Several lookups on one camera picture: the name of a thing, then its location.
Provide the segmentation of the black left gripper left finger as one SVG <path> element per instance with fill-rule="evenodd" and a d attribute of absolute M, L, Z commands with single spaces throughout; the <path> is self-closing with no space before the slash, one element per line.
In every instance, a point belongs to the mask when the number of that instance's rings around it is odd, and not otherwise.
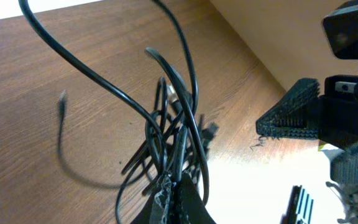
<path fill-rule="evenodd" d="M 161 224 L 168 220 L 172 198 L 172 181 L 169 175 L 158 178 L 157 186 L 152 191 L 143 209 L 131 224 Z"/>

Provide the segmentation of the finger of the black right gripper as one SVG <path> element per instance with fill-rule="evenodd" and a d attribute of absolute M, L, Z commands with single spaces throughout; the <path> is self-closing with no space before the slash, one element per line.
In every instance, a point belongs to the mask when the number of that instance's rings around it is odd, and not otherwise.
<path fill-rule="evenodd" d="M 317 79 L 299 79 L 276 105 L 255 122 L 256 133 L 277 139 L 317 139 L 318 95 Z"/>

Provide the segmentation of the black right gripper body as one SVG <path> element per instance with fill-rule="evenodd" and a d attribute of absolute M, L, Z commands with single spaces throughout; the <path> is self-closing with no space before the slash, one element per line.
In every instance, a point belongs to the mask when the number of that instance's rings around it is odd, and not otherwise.
<path fill-rule="evenodd" d="M 322 25 L 338 59 L 358 60 L 358 1 L 347 1 Z M 338 223 L 358 223 L 358 75 L 335 75 L 324 81 L 321 140 L 341 152 L 330 161 L 327 187 L 339 193 L 345 216 Z"/>

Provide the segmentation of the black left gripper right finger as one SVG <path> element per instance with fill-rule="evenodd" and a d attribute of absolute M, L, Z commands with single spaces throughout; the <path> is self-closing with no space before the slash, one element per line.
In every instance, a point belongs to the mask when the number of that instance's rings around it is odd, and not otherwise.
<path fill-rule="evenodd" d="M 174 223 L 215 224 L 190 180 L 182 180 L 174 191 Z"/>

